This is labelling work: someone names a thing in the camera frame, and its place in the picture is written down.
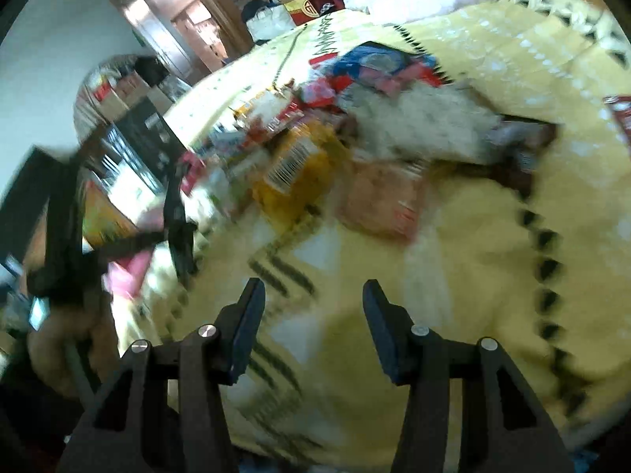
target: silver bolt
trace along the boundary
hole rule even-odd
[[[482,345],[483,349],[490,350],[491,352],[497,350],[497,341],[493,338],[482,338],[480,345]]]
[[[414,336],[427,336],[430,333],[430,328],[427,325],[413,325],[412,334]]]
[[[140,352],[144,352],[149,347],[149,343],[147,340],[137,340],[131,344],[131,351],[135,354],[140,354]]]
[[[202,338],[210,338],[211,336],[214,336],[216,332],[217,332],[217,328],[211,324],[202,325],[198,329],[198,334]]]

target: yellow package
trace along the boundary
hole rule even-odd
[[[254,199],[280,228],[290,227],[326,192],[348,151],[332,126],[310,119],[291,130],[269,170],[253,190]]]

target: barcode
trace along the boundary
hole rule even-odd
[[[287,194],[299,172],[307,162],[307,158],[317,153],[317,146],[307,137],[300,138],[275,167],[270,169],[265,180],[282,194]]]

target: circular logo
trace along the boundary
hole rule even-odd
[[[302,12],[307,14],[309,17],[320,17],[320,14],[317,13],[316,8],[311,5],[311,2],[309,0],[305,0],[305,2],[302,4]]]

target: white wall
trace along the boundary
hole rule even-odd
[[[108,0],[28,1],[0,45],[0,194],[33,144],[77,146],[73,103],[87,72],[141,51]]]

